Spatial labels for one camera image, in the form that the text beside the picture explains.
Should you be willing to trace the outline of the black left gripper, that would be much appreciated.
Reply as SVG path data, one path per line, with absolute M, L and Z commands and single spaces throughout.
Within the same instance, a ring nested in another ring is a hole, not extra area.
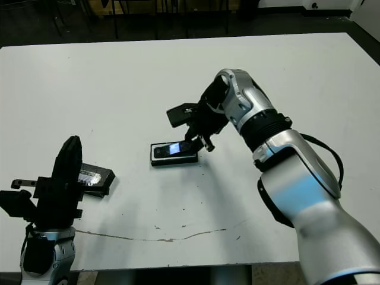
M 33 222 L 39 229 L 66 229 L 82 215 L 78 203 L 82 201 L 84 184 L 77 182 L 83 163 L 80 137 L 73 135 L 62 145 L 52 171 L 52 178 L 37 180 L 15 179 L 12 189 L 33 187 L 34 194 L 25 190 L 16 193 L 16 215 Z

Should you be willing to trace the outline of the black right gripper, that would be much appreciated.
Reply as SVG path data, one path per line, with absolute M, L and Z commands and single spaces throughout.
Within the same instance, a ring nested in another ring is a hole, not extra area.
M 228 122 L 224 113 L 213 111 L 205 100 L 200 100 L 186 122 L 189 129 L 185 134 L 185 141 L 192 141 L 193 153 L 199 152 L 204 147 L 211 152 L 215 146 L 210 137 L 218 134 Z

